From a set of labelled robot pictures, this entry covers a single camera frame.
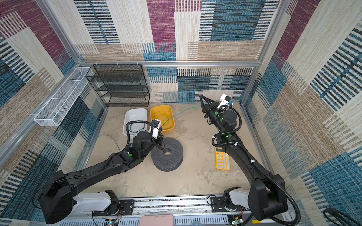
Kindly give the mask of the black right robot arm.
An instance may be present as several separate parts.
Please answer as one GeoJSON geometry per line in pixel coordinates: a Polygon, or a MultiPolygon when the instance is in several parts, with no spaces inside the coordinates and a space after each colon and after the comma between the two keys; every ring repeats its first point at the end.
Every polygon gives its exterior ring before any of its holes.
{"type": "Polygon", "coordinates": [[[231,98],[227,95],[222,95],[219,101],[203,95],[199,98],[208,124],[214,125],[218,130],[218,133],[212,136],[212,145],[220,147],[236,162],[250,184],[247,192],[239,187],[225,190],[224,201],[227,208],[245,207],[257,220],[269,218],[285,226],[298,225],[301,213],[295,200],[286,191],[284,179],[263,167],[237,135],[241,129],[242,118],[233,107],[231,98]]]}

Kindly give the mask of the grey perforated cable spool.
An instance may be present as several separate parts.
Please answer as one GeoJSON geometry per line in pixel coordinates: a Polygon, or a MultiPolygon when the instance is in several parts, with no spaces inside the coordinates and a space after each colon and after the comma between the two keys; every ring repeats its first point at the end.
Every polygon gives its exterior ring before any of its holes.
{"type": "Polygon", "coordinates": [[[156,168],[170,172],[177,169],[183,162],[184,151],[182,144],[175,138],[164,138],[163,150],[155,147],[151,151],[151,159],[156,168]]]}

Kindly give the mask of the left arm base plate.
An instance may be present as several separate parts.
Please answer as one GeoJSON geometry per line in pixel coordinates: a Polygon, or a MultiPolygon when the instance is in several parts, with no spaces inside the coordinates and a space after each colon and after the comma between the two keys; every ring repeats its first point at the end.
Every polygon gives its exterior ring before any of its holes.
{"type": "Polygon", "coordinates": [[[112,202],[109,207],[104,211],[94,211],[93,215],[95,217],[104,217],[104,216],[128,216],[133,214],[134,208],[134,199],[119,200],[117,202],[112,202]]]}

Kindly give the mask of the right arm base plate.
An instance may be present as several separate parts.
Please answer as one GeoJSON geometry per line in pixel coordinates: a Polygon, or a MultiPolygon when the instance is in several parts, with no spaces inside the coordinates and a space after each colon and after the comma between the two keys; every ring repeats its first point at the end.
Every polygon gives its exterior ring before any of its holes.
{"type": "Polygon", "coordinates": [[[227,207],[223,197],[214,195],[208,196],[206,202],[211,206],[212,213],[249,211],[248,208],[242,206],[227,207]]]}

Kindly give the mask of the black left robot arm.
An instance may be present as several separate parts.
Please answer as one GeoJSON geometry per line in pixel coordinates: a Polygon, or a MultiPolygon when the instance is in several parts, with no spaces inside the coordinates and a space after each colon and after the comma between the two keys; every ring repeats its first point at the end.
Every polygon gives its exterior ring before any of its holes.
{"type": "Polygon", "coordinates": [[[111,154],[105,161],[88,168],[64,174],[53,173],[45,186],[38,189],[40,209],[45,222],[55,224],[66,218],[79,204],[75,197],[109,177],[127,172],[141,164],[154,147],[163,142],[161,121],[142,121],[150,126],[149,131],[141,131],[134,138],[128,138],[125,148],[111,154]]]}

